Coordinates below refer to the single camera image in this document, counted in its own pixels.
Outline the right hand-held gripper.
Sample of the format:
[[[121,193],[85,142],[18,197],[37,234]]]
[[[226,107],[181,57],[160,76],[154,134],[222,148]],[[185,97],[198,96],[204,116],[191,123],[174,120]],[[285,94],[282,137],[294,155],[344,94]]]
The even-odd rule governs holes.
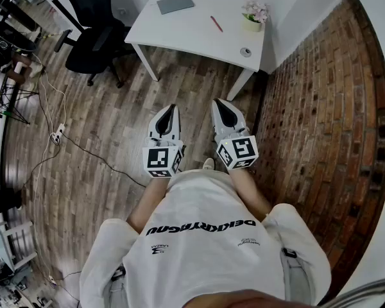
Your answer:
[[[255,136],[250,135],[242,112],[224,99],[211,105],[216,153],[227,170],[251,166],[259,157]]]

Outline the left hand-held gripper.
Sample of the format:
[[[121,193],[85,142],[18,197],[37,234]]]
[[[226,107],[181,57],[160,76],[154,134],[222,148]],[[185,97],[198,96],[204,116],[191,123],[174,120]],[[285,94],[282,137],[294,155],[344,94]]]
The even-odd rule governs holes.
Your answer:
[[[168,139],[158,139],[165,135]],[[143,168],[151,178],[175,176],[182,158],[184,144],[180,138],[180,114],[175,104],[161,109],[148,126],[142,149]]]

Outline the grey notebook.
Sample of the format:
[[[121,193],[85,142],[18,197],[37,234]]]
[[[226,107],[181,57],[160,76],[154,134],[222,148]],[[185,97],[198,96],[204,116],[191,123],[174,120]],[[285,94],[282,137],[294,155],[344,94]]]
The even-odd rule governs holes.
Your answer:
[[[158,0],[157,6],[162,15],[194,7],[193,0]]]

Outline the person's left forearm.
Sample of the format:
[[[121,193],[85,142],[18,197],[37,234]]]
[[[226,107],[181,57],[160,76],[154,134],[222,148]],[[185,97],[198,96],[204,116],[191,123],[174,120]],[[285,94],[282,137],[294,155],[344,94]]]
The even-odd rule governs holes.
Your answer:
[[[164,199],[170,178],[152,178],[146,186],[137,206],[131,211],[126,222],[140,234],[150,216]]]

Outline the person's right forearm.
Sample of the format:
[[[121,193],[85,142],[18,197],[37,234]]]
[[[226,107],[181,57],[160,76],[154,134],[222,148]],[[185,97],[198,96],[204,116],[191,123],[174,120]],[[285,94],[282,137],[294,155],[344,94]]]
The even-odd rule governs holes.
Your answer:
[[[261,193],[251,173],[245,169],[232,169],[228,172],[235,191],[249,212],[260,222],[271,212],[272,207]]]

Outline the white desk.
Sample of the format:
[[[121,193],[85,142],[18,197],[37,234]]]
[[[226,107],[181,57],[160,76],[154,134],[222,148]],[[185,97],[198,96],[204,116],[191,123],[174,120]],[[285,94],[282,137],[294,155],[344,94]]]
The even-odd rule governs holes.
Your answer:
[[[146,47],[161,47],[206,56],[242,67],[241,74],[230,89],[232,101],[252,74],[259,71],[265,30],[252,32],[243,28],[243,0],[192,0],[194,7],[162,15],[158,0],[148,0],[136,18],[128,35],[131,44],[153,80],[158,80]],[[218,30],[213,16],[223,29]],[[240,49],[246,47],[252,55],[245,58]]]

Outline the black office chair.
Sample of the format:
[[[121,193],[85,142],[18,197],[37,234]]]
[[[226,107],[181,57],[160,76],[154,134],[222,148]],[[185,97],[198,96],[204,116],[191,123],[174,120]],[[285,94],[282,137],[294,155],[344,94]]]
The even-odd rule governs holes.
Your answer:
[[[125,26],[112,13],[111,0],[69,0],[78,22],[84,26],[77,40],[69,38],[71,30],[65,30],[58,39],[54,52],[66,44],[72,47],[65,67],[76,73],[88,74],[87,85],[94,84],[97,74],[110,68],[117,79],[117,87],[124,84],[120,79],[113,59],[135,52],[127,48],[124,39],[131,27]]]

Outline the white power strip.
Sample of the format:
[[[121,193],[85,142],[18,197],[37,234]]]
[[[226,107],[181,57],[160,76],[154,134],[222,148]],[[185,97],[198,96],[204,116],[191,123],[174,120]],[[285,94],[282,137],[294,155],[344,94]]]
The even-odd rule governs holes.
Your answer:
[[[61,143],[61,140],[64,136],[65,132],[65,124],[60,123],[59,127],[57,128],[56,132],[51,133],[50,139],[55,145],[59,145]]]

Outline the pink flowers in white pot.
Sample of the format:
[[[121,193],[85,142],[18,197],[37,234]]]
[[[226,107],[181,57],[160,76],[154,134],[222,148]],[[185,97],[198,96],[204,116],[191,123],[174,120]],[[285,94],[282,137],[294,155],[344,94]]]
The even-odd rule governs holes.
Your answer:
[[[269,6],[252,0],[247,1],[242,9],[242,15],[244,17],[243,28],[252,32],[260,32],[262,25],[265,24],[270,17]]]

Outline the person's white printed shirt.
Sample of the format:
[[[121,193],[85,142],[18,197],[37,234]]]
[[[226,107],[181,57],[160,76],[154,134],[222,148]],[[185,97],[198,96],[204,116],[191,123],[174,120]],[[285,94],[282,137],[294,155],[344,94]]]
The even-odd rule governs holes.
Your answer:
[[[105,220],[80,276],[82,308],[182,308],[206,294],[254,290],[313,308],[331,283],[329,260],[296,208],[260,222],[230,175],[196,169],[170,179],[138,234]]]

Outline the black tripod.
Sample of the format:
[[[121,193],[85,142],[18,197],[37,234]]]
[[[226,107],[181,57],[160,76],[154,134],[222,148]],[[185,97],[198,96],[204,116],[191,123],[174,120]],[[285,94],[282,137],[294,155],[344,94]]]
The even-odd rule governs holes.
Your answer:
[[[20,101],[38,96],[38,94],[37,89],[26,90],[20,89],[18,85],[3,84],[0,89],[0,118],[5,116],[24,124],[30,124],[18,106]]]

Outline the person's chin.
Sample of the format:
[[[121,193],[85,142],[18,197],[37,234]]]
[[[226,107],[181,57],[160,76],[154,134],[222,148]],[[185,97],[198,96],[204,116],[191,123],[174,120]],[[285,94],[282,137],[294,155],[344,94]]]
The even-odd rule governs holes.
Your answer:
[[[189,300],[182,308],[309,308],[254,290],[212,293]]]

